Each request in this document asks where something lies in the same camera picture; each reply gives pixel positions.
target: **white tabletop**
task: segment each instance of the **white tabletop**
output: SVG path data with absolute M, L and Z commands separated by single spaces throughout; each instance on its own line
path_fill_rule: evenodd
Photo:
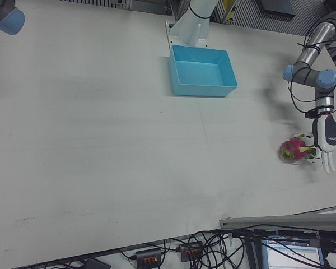
M 211 25 L 209 46 L 228 51 L 239 86 L 178 97 L 169 17 L 17 5 L 23 30 L 0 32 L 0 269 L 336 206 L 336 173 L 277 154 L 312 126 L 281 78 L 302 37 Z M 334 68 L 325 50 L 314 67 Z

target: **metal frame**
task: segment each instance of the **metal frame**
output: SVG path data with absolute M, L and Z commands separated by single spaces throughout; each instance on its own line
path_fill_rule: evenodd
M 272 217 L 242 217 L 220 220 L 222 230 L 241 229 L 259 225 L 260 230 L 296 230 L 291 228 L 274 228 L 270 225 L 291 226 L 315 230 L 336 231 L 336 213 L 316 215 L 288 215 Z

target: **dragon fruit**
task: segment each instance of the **dragon fruit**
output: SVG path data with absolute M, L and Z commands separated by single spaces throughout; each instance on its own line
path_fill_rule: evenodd
M 307 146 L 302 139 L 296 137 L 281 145 L 280 157 L 289 163 L 294 163 L 308 158 L 313 150 L 312 146 Z

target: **robotic hand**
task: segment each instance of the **robotic hand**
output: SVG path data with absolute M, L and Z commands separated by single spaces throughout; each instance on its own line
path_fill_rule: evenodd
M 336 121 L 331 114 L 323 114 L 314 119 L 312 135 L 316 147 L 316 159 L 323 160 L 326 173 L 335 172 L 332 152 L 336 150 Z
M 0 0 L 0 30 L 17 34 L 23 27 L 25 15 L 15 7 L 15 0 Z
M 322 159 L 327 173 L 336 171 L 332 158 L 332 152 L 336 150 L 336 121 L 332 116 L 336 72 L 330 69 L 320 72 L 311 69 L 311 66 L 335 33 L 336 11 L 321 19 L 295 64 L 287 66 L 283 74 L 287 81 L 315 88 L 316 107 L 305 113 L 306 118 L 314 119 L 312 133 L 301 135 L 314 138 L 316 155 L 312 161 Z

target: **metal grating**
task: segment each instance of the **metal grating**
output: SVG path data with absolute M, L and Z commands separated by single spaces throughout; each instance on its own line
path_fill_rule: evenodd
M 262 14 L 255 0 L 241 0 L 234 12 L 234 21 L 227 21 L 226 24 L 305 35 L 319 17 L 329 13 L 321 0 L 290 0 L 290 2 L 296 12 L 294 18 Z
M 91 4 L 100 7 L 127 8 L 127 0 L 61 0 L 80 4 Z

